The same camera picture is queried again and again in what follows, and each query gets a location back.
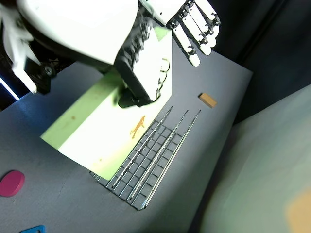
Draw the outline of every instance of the blue plastic piece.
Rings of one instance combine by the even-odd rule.
[[[45,226],[37,226],[28,230],[24,230],[20,233],[37,233],[39,231],[40,233],[45,233]]]

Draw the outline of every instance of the table surface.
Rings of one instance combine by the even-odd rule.
[[[41,134],[101,74],[75,63],[52,82],[46,96],[24,96],[0,113],[0,176],[20,170],[26,181],[14,197],[0,197],[0,231],[18,233],[45,225],[47,233],[186,232],[207,187],[252,72],[212,52],[193,67],[173,42],[173,127],[189,109],[180,132],[202,109],[147,209],[137,211],[106,190],[88,170],[53,149]],[[198,98],[208,93],[213,109]]]

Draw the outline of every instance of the red circular object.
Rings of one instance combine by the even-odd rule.
[[[12,197],[24,186],[25,175],[20,171],[10,171],[0,182],[0,196]]]

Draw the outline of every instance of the metal rack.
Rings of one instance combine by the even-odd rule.
[[[153,121],[111,180],[107,181],[90,172],[99,184],[137,210],[142,210],[149,204],[201,111],[197,113],[181,136],[176,130],[188,110],[171,130],[164,126],[163,122],[172,108],[160,121]]]

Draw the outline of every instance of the light strip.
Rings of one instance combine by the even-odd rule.
[[[14,93],[14,91],[5,83],[5,81],[0,77],[0,83],[10,92],[10,94],[16,99],[19,100],[19,97]]]

